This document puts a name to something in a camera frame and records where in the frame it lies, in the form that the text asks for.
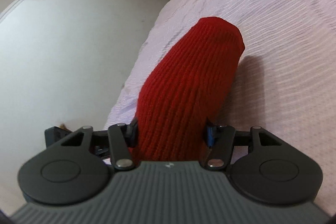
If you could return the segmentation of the red knitted cardigan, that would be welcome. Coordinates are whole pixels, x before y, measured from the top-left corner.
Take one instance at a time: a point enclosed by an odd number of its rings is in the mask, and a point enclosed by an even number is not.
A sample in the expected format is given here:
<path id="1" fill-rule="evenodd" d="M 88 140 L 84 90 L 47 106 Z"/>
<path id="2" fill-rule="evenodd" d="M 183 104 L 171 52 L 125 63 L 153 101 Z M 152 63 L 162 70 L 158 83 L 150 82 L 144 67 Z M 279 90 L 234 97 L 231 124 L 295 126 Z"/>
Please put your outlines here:
<path id="1" fill-rule="evenodd" d="M 168 51 L 138 96 L 138 145 L 131 150 L 135 161 L 203 156 L 203 129 L 216 120 L 244 49 L 236 26 L 207 17 Z"/>

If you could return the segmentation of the pink checkered bed sheet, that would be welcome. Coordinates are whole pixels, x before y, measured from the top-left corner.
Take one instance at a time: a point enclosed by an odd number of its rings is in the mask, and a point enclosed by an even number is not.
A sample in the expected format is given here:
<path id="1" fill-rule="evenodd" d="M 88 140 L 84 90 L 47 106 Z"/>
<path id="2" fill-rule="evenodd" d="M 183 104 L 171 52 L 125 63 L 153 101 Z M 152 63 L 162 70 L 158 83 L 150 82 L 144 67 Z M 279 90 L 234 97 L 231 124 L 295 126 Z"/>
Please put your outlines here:
<path id="1" fill-rule="evenodd" d="M 219 121 L 261 126 L 314 159 L 315 203 L 335 214 L 335 0 L 170 0 L 157 17 L 107 125 L 134 117 L 139 91 L 170 48 L 203 17 L 241 32 L 245 51 Z"/>

